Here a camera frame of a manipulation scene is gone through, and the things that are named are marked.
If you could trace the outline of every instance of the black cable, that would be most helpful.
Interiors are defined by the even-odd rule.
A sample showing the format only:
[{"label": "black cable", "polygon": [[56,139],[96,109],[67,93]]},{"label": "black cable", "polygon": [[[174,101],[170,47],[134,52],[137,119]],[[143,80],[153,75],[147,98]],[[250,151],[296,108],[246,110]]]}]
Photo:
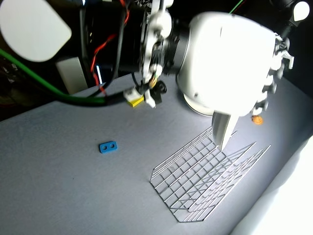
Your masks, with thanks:
[{"label": "black cable", "polygon": [[163,10],[164,8],[164,0],[160,0],[160,8],[159,10]]},{"label": "black cable", "polygon": [[[106,89],[112,83],[112,81],[117,77],[119,62],[121,59],[121,51],[122,51],[124,28],[125,28],[125,24],[124,24],[125,18],[126,18],[126,11],[123,11],[121,14],[121,19],[120,19],[118,42],[117,42],[117,55],[116,55],[116,61],[113,67],[113,74],[111,78],[102,86],[104,89]],[[96,96],[100,93],[101,93],[101,90],[98,89],[96,92],[89,95],[89,97]]]},{"label": "black cable", "polygon": [[138,82],[137,82],[137,80],[135,78],[135,74],[133,72],[132,72],[132,78],[133,78],[133,81],[134,81],[136,87],[139,87],[139,84],[138,84]]}]

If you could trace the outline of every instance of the table surface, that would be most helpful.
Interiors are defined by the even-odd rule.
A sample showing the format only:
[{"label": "table surface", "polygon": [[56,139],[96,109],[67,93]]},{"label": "table surface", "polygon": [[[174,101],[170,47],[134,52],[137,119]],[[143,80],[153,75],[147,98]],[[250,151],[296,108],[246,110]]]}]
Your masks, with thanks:
[{"label": "table surface", "polygon": [[[1,122],[0,234],[228,234],[312,133],[313,101],[279,81],[264,124],[240,118],[225,151],[254,141],[251,153],[272,147],[206,221],[178,223],[149,183],[151,172],[211,118],[187,107],[173,77],[163,81],[168,92],[156,109],[52,102]],[[120,78],[108,92],[131,85],[130,76]],[[118,150],[101,154],[107,141]]]}]

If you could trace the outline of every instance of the white plastic casing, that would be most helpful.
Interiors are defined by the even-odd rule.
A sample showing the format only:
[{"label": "white plastic casing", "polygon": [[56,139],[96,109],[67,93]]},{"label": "white plastic casing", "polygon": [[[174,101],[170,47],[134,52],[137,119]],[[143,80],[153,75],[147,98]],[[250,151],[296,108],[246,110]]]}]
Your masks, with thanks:
[{"label": "white plastic casing", "polygon": [[205,107],[244,116],[262,92],[274,47],[275,34],[256,22],[219,12],[199,14],[190,23],[178,86]]}]

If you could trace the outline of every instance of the wire basket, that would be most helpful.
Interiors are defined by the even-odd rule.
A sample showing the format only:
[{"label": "wire basket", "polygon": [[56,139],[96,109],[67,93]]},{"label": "wire basket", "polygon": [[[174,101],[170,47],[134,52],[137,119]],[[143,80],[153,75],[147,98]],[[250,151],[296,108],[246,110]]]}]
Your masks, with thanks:
[{"label": "wire basket", "polygon": [[211,134],[212,127],[152,172],[150,183],[179,222],[204,221],[270,148],[247,156],[254,142],[227,156]]}]

